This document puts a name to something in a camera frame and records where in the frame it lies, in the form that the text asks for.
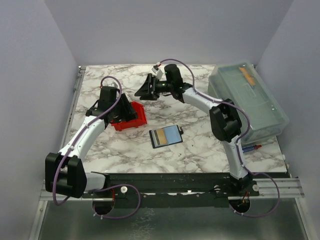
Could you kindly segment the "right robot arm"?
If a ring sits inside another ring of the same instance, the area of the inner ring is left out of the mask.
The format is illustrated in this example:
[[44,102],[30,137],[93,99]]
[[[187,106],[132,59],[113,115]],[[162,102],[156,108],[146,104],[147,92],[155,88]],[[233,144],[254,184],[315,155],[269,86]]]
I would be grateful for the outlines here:
[[176,64],[168,64],[164,71],[161,62],[152,67],[152,73],[146,77],[143,85],[135,92],[140,100],[156,101],[160,94],[169,93],[184,104],[189,104],[208,114],[213,135],[222,142],[228,164],[229,174],[234,179],[230,191],[241,196],[248,190],[246,180],[253,174],[244,165],[244,154],[241,147],[242,122],[238,114],[241,109],[230,99],[220,100],[198,91],[194,85],[183,81],[180,69]]

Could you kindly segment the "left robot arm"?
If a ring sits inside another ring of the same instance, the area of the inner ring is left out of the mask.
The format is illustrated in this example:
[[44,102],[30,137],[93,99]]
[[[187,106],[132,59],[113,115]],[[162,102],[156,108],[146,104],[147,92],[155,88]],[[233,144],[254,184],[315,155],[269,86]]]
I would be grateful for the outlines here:
[[110,123],[135,120],[138,117],[127,96],[113,86],[103,86],[99,99],[89,108],[82,125],[72,139],[57,153],[45,158],[45,189],[52,194],[79,198],[94,191],[104,198],[111,185],[102,173],[86,173],[83,159],[98,136]]

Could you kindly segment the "black leather card holder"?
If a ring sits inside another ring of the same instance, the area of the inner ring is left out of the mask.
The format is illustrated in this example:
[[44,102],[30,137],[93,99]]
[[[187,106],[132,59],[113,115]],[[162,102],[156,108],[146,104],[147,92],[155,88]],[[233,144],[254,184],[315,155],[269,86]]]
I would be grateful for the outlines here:
[[183,142],[182,135],[184,134],[184,131],[178,125],[171,125],[171,126],[158,128],[158,129],[164,129],[165,136],[167,139],[167,144],[159,146],[159,147],[155,147],[154,142],[153,142],[153,138],[152,138],[152,134],[151,134],[152,130],[150,130],[149,136],[150,136],[150,140],[151,140],[151,145],[154,149],[162,148],[162,147],[166,147],[166,146],[170,146],[170,145],[174,145],[174,144],[178,144],[178,143]]

